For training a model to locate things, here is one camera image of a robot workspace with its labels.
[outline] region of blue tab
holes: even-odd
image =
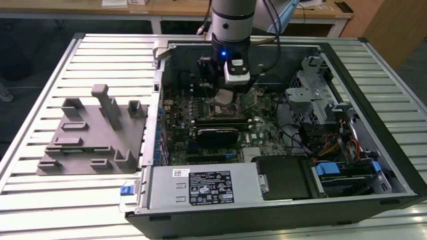
[[[314,171],[317,172],[317,176],[321,176],[322,174],[325,174],[320,165],[314,166],[313,168],[314,168]]]
[[[377,161],[372,162],[372,167],[373,167],[376,173],[378,173],[381,171],[381,166]]]
[[[161,155],[160,152],[158,152],[158,151],[154,151],[154,152],[153,152],[153,159],[158,159],[158,158],[160,158],[160,155]]]
[[[153,160],[153,162],[152,162],[152,166],[153,166],[153,167],[158,167],[158,166],[160,166],[160,162],[158,162],[158,161],[156,161],[156,160]]]
[[[334,162],[322,162],[318,163],[317,166],[314,166],[314,171],[317,172],[317,175],[322,174],[338,174],[340,169]]]
[[[133,186],[121,186],[120,196],[132,196],[132,195],[133,195]]]
[[[157,115],[162,117],[164,111],[162,108],[158,107]]]
[[[226,161],[229,161],[229,159],[232,159],[233,156],[234,156],[233,153],[226,153],[226,154],[225,154],[225,159],[226,159]]]

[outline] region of black cable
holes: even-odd
[[[246,110],[249,110],[254,105],[256,105],[256,103],[253,103],[250,106],[248,106],[248,107],[240,112],[240,114],[242,114]]]
[[[310,156],[310,157],[318,157],[309,149],[308,149],[308,147],[294,138],[294,137],[292,137],[285,131],[282,131],[282,127],[284,126],[292,126],[293,128],[298,128],[300,126],[298,125],[296,125],[296,124],[289,124],[289,123],[286,123],[286,124],[282,124],[281,126],[278,126],[278,130],[280,130],[280,132],[290,139],[290,140],[293,140],[293,142],[296,142],[297,144],[298,144],[298,146],[300,146],[300,148],[302,149],[302,151],[304,151],[304,153],[308,155],[308,156]]]
[[[285,146],[286,149],[290,149],[290,152],[292,152],[292,149],[301,149],[300,146],[293,146],[294,135],[298,135],[298,134],[300,134],[298,132],[293,133],[292,138],[290,138],[290,146]]]
[[[277,118],[277,109],[278,109],[278,103],[280,103],[280,99],[284,97],[285,93],[281,93],[281,95],[277,98],[277,102],[274,103],[274,108],[273,108],[273,112],[272,115]]]
[[[304,20],[302,20],[301,24],[304,24],[305,23],[305,8],[300,3],[297,5],[300,5],[300,7],[301,7],[301,14],[304,16]]]
[[[266,9],[266,13],[268,13],[268,16],[269,16],[269,19],[270,19],[270,22],[272,22],[272,25],[273,25],[273,29],[274,29],[274,39],[276,39],[276,44],[277,44],[277,54],[274,56],[274,60],[273,60],[273,63],[269,67],[265,67],[261,72],[265,73],[268,72],[278,63],[278,60],[280,60],[280,57],[281,57],[281,51],[280,51],[280,33],[281,33],[281,22],[280,22],[280,17],[278,17],[278,14],[277,14],[277,11],[276,11],[276,8],[272,4],[272,1],[270,0],[266,0],[269,5],[270,5],[270,8],[273,10],[273,13],[276,15],[276,20],[277,20],[277,24],[276,24],[276,21],[274,21],[274,18],[273,18],[273,14],[270,12],[270,9],[266,5],[266,2],[265,0],[261,0],[262,4],[264,4],[264,7]]]
[[[206,22],[208,22],[208,18],[209,18],[210,6],[212,6],[212,0],[208,0],[208,6],[206,6],[204,19],[202,19],[202,25],[197,29],[197,32],[196,32],[197,35],[200,35],[205,30],[205,26],[206,26]]]
[[[212,6],[212,0],[208,0],[208,6],[206,6],[205,15],[204,15],[202,25],[205,25],[206,22],[208,22],[208,17],[209,17],[209,12],[210,12],[210,6]]]

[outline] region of warning label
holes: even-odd
[[[232,175],[229,171],[190,172],[189,204],[230,204],[234,202]]]

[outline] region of aluminum slotted table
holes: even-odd
[[[117,104],[152,103],[154,41],[200,40],[189,35],[75,34],[0,162],[0,240],[144,239],[118,211],[120,186],[134,174],[37,176],[37,163],[62,117],[66,97],[90,98],[109,86]],[[284,37],[328,42],[421,177],[427,177],[427,108],[369,43],[354,38]],[[336,86],[345,100],[342,89]],[[206,239],[425,239],[427,207],[384,212],[357,224],[202,237]]]

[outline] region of red wire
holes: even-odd
[[[360,143],[353,138],[349,138],[349,140],[353,142],[354,154],[356,154],[357,159],[360,159]]]
[[[330,133],[329,135],[326,135],[325,136],[325,139],[324,139],[324,147],[322,147],[322,149],[326,149],[326,146],[328,146],[328,139],[329,139],[329,137],[332,137],[332,136],[334,136],[336,135],[336,133]]]

